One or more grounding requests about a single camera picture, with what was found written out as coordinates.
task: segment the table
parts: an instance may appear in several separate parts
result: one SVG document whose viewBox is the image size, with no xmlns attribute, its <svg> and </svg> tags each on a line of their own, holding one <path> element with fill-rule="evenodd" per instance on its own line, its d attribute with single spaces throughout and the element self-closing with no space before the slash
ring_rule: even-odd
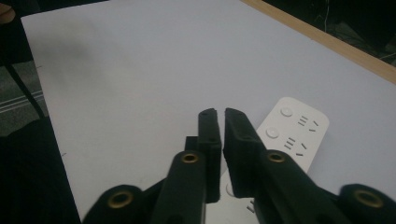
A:
<svg viewBox="0 0 396 224">
<path fill-rule="evenodd" d="M 84 217 L 105 190 L 166 176 L 197 115 L 259 127 L 294 97 L 330 127 L 308 174 L 337 193 L 396 199 L 396 88 L 237 0 L 116 0 L 23 18 L 64 166 Z"/>
<path fill-rule="evenodd" d="M 301 34 L 319 42 L 321 45 L 337 52 L 338 54 L 348 58 L 350 61 L 366 68 L 373 73 L 381 76 L 393 84 L 396 84 L 396 67 L 385 63 L 366 52 L 361 51 L 348 45 L 347 43 L 314 28 L 308 23 L 296 20 L 293 16 L 282 10 L 272 7 L 262 0 L 241 0 L 244 3 L 256 8 L 262 13 L 282 22 L 290 28 L 298 31 Z"/>
</svg>

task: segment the power strip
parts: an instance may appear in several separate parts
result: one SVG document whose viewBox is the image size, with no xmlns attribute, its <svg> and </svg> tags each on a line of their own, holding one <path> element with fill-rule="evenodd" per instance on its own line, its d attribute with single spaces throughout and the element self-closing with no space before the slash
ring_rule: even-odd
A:
<svg viewBox="0 0 396 224">
<path fill-rule="evenodd" d="M 307 172 L 328 127 L 329 119 L 323 113 L 296 99 L 284 97 L 257 133 L 268 149 L 288 153 Z M 207 224 L 259 224 L 253 199 L 233 196 L 228 170 L 221 176 L 220 195 L 220 201 L 207 205 Z"/>
<path fill-rule="evenodd" d="M 322 112 L 294 98 L 280 99 L 257 130 L 267 149 L 289 154 L 308 172 L 329 127 Z"/>
</svg>

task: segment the power outlet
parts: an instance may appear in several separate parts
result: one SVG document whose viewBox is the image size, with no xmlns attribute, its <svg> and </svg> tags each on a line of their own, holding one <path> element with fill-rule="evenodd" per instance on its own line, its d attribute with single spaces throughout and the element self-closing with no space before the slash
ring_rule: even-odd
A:
<svg viewBox="0 0 396 224">
<path fill-rule="evenodd" d="M 266 148 L 288 153 L 308 172 L 329 127 L 322 112 L 294 98 L 280 99 L 257 130 Z"/>
</svg>

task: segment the floor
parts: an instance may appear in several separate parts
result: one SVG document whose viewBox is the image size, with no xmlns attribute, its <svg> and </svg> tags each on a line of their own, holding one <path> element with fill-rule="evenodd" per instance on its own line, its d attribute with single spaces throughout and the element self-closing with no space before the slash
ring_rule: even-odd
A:
<svg viewBox="0 0 396 224">
<path fill-rule="evenodd" d="M 42 96 L 35 63 L 13 64 L 29 91 L 37 99 L 45 115 L 48 110 Z M 24 97 L 4 66 L 0 67 L 0 136 L 6 136 L 38 119 L 38 115 Z"/>
</svg>

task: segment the screw hole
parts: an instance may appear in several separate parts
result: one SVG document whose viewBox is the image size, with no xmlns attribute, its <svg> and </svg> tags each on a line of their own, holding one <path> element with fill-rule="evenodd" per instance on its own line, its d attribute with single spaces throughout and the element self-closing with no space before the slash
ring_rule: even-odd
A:
<svg viewBox="0 0 396 224">
<path fill-rule="evenodd" d="M 198 156 L 195 155 L 195 154 L 186 154 L 186 155 L 184 155 L 184 156 L 181 158 L 181 160 L 182 160 L 184 163 L 194 163 L 194 162 L 197 162 L 197 161 L 198 161 Z"/>
<path fill-rule="evenodd" d="M 281 154 L 278 154 L 278 153 L 275 153 L 275 152 L 268 154 L 267 157 L 268 157 L 268 160 L 274 161 L 274 162 L 283 162 L 283 161 L 285 161 L 285 157 L 283 157 Z"/>
<path fill-rule="evenodd" d="M 122 208 L 134 200 L 134 195 L 128 190 L 114 193 L 108 198 L 107 205 L 111 208 Z"/>
<path fill-rule="evenodd" d="M 358 200 L 358 202 L 369 207 L 380 208 L 384 205 L 381 198 L 368 190 L 358 189 L 353 195 L 355 196 L 355 199 Z"/>
</svg>

